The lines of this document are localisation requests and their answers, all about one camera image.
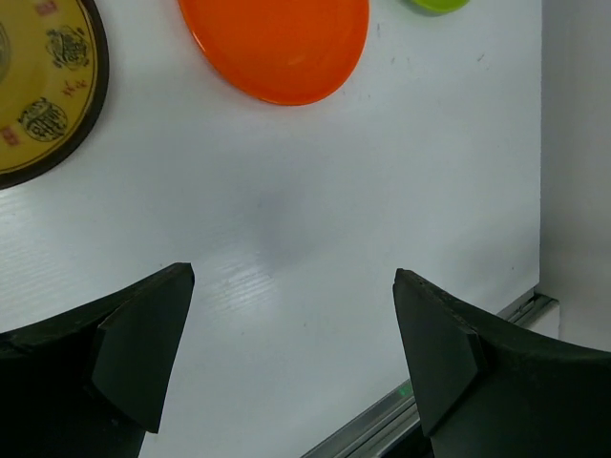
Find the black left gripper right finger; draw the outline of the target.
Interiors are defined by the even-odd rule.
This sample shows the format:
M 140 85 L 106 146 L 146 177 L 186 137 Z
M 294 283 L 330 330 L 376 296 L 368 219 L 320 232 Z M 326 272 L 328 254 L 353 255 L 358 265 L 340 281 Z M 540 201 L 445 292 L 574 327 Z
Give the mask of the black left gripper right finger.
M 508 323 L 398 270 L 393 298 L 411 380 L 448 369 L 419 407 L 438 457 L 606 457 L 610 356 Z

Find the yellow patterned plate dark rim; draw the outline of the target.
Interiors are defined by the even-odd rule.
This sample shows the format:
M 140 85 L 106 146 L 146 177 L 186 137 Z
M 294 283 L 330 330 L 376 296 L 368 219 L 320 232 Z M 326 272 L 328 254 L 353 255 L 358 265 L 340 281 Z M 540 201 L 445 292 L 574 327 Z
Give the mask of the yellow patterned plate dark rim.
M 93 1 L 1 4 L 1 186 L 67 159 L 97 122 L 110 75 Z

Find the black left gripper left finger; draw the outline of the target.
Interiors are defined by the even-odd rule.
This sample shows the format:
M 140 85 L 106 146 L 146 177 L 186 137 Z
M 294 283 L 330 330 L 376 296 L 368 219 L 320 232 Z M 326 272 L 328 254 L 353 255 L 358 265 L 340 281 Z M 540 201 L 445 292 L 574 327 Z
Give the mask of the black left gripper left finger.
M 159 431 L 194 286 L 177 262 L 2 333 L 2 456 L 137 457 Z

